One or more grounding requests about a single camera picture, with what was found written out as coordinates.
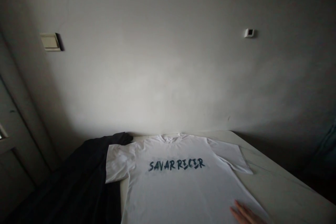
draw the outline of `light switch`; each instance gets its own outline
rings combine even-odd
[[[56,33],[41,33],[41,40],[46,51],[61,51]]]

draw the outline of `wall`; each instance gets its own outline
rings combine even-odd
[[[7,35],[63,158],[119,131],[229,129],[296,168],[332,123],[334,0],[25,1],[30,38],[58,32],[65,47],[23,55]]]

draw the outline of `white t-shirt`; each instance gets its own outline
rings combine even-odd
[[[122,224],[237,223],[234,200],[271,223],[232,171],[253,174],[238,145],[181,134],[108,149],[106,183],[129,177]]]

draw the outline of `black garment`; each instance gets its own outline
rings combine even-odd
[[[105,184],[111,144],[127,145],[123,132],[85,141],[4,223],[120,223],[120,184]]]

